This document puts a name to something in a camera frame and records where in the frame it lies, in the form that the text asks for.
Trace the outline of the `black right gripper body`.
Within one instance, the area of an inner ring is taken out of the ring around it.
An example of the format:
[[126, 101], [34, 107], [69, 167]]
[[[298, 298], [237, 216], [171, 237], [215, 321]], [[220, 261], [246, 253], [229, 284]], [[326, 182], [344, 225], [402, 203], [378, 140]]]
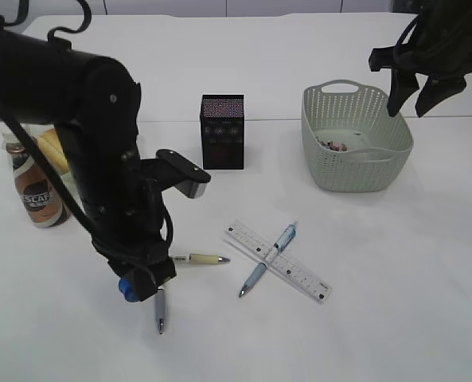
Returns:
[[373, 72], [383, 68], [448, 79], [472, 73], [472, 1], [433, 1], [393, 46], [374, 48]]

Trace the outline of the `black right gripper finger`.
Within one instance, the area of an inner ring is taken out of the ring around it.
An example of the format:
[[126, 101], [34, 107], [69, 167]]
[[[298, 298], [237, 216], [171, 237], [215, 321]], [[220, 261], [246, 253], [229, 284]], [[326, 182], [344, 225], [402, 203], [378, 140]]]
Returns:
[[396, 116], [411, 95], [419, 90], [416, 74], [400, 69], [391, 70], [391, 87], [388, 96], [388, 115]]
[[444, 100], [456, 96], [466, 88], [463, 77], [436, 80], [429, 77], [415, 104], [418, 117], [423, 117]]

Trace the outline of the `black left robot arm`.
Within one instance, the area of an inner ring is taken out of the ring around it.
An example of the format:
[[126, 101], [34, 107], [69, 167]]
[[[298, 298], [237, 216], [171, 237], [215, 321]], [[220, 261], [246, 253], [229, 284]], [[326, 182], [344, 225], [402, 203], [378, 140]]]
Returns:
[[117, 60], [76, 51], [55, 29], [44, 40], [14, 33], [0, 15], [0, 121], [90, 234], [128, 302], [176, 275], [162, 194], [188, 167], [167, 150], [141, 158], [140, 103], [140, 85]]

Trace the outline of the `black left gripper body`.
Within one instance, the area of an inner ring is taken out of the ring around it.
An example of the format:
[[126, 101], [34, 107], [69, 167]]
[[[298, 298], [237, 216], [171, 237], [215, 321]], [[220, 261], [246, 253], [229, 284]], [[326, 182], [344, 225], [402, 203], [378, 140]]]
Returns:
[[151, 238], [128, 247], [121, 243], [108, 244], [93, 236], [92, 244], [119, 279], [131, 283], [139, 302], [157, 294], [159, 287], [177, 276], [166, 240]]

